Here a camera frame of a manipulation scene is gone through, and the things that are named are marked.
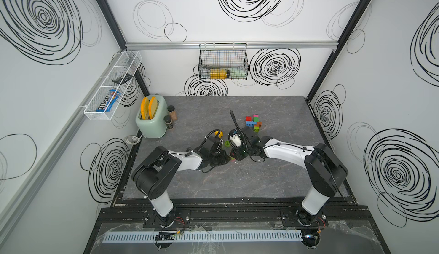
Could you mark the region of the blue lego brick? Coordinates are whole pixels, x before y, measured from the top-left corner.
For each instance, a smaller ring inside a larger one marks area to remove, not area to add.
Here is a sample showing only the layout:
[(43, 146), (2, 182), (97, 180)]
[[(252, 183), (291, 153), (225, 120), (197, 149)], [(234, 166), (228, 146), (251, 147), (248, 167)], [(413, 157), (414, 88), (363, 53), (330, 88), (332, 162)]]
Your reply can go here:
[(254, 127), (255, 124), (256, 124), (256, 122), (253, 122), (253, 121), (246, 122), (246, 126), (248, 126), (248, 127)]

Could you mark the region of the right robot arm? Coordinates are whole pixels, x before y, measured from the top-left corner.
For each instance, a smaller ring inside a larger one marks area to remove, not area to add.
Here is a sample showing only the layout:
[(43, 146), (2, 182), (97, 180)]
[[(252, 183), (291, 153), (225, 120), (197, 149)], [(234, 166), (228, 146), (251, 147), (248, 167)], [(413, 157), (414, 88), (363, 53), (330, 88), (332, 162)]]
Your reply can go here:
[(310, 226), (317, 221), (324, 205), (335, 196), (348, 175), (344, 164), (323, 143), (313, 147), (282, 142), (270, 136), (258, 137), (250, 127), (231, 130), (228, 141), (231, 156), (238, 161), (246, 157), (279, 159), (307, 170), (312, 185), (296, 213), (302, 225)]

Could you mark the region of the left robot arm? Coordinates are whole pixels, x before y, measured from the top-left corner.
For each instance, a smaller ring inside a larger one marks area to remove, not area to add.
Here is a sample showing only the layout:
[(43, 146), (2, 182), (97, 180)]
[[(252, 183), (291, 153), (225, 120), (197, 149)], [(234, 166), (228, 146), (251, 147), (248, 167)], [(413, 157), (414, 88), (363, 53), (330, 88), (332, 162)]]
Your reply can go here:
[(177, 172), (208, 171), (223, 166), (231, 157), (222, 148), (223, 140), (217, 136), (204, 138), (201, 145), (188, 148), (185, 152), (156, 147), (134, 170), (131, 179), (136, 188), (150, 201), (159, 217), (167, 218), (174, 210), (168, 194), (168, 186)]

